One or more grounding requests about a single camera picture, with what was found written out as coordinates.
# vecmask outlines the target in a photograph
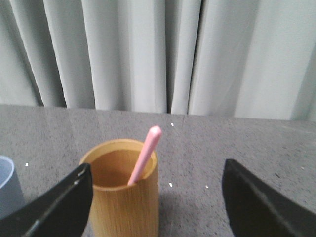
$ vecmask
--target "gray countertop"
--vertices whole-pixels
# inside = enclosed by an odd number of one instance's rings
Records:
[[[156,149],[160,236],[233,236],[221,190],[227,158],[316,212],[313,122],[0,105],[0,154],[14,160],[30,202],[90,148],[110,139],[144,140],[155,124],[163,130]],[[83,236],[93,236],[89,225]]]

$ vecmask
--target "pink stick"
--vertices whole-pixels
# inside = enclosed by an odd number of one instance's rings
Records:
[[[149,129],[144,146],[139,154],[136,165],[133,169],[127,185],[132,185],[138,181],[139,176],[145,168],[147,161],[149,160],[161,137],[161,134],[162,131],[159,126],[154,126]]]

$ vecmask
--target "wooden cup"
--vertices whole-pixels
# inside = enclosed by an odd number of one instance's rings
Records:
[[[90,163],[93,201],[90,221],[97,237],[158,237],[158,170],[153,152],[141,179],[128,179],[143,143],[117,139],[92,148],[80,164]]]

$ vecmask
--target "granite surface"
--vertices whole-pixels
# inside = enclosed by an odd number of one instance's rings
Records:
[[[14,160],[30,202],[93,146],[144,140],[155,124],[163,130],[156,149],[161,237],[233,236],[221,190],[227,158],[316,212],[313,122],[0,105],[0,154]],[[89,225],[83,236],[93,236]]]

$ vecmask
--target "cup rim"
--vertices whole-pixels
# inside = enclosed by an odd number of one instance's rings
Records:
[[[96,145],[95,147],[93,147],[92,149],[90,149],[80,160],[79,162],[79,165],[85,163],[85,160],[88,158],[89,155],[91,155],[93,152],[95,152],[96,150],[98,149],[101,149],[103,146],[108,146],[108,145],[111,145],[113,143],[136,143],[138,145],[141,145],[143,146],[144,143],[139,141],[139,140],[134,140],[134,139],[113,139],[113,140],[109,140],[109,141],[106,141],[106,142],[103,142],[103,143],[100,143],[99,145]],[[150,167],[149,171],[146,173],[146,175],[144,176],[143,179],[141,180],[144,180],[144,179],[147,179],[152,173],[153,171],[155,170],[155,167],[157,166],[157,154],[155,151],[153,151],[152,155],[151,155],[151,160],[152,160],[152,167]],[[96,189],[96,190],[99,190],[99,191],[118,191],[118,190],[123,190],[123,189],[128,189],[128,188],[132,188],[134,186],[137,186],[138,185],[138,182],[137,183],[134,183],[132,185],[119,185],[119,186],[115,186],[115,187],[102,187],[102,186],[99,186],[99,185],[95,185],[92,183],[93,185],[93,189]]]
[[[0,183],[0,189],[2,189],[11,179],[13,172],[14,172],[14,169],[15,169],[15,166],[14,166],[13,160],[11,160],[9,157],[0,156],[0,159],[7,161],[11,165],[10,174],[7,176],[7,178],[2,183]]]

